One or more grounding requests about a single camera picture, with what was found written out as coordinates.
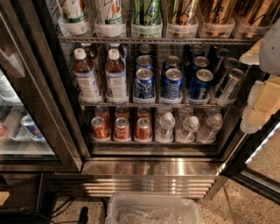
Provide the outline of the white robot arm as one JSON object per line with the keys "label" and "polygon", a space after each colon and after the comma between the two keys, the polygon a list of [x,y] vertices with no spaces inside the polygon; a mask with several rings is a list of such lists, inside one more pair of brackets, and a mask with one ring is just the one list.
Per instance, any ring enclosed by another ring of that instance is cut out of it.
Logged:
{"label": "white robot arm", "polygon": [[239,61],[258,65],[263,72],[270,74],[266,81],[255,82],[241,117],[241,131],[253,134],[280,109],[280,19]]}

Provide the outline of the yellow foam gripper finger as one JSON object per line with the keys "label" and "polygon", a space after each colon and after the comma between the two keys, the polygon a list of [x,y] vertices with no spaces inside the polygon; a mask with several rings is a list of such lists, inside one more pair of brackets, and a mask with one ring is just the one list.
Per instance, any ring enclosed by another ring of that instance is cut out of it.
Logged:
{"label": "yellow foam gripper finger", "polygon": [[263,39],[258,40],[248,51],[246,51],[239,61],[245,65],[259,65],[259,52]]}
{"label": "yellow foam gripper finger", "polygon": [[240,129],[254,134],[280,109],[280,76],[271,75],[266,81],[257,80],[250,90],[243,110]]}

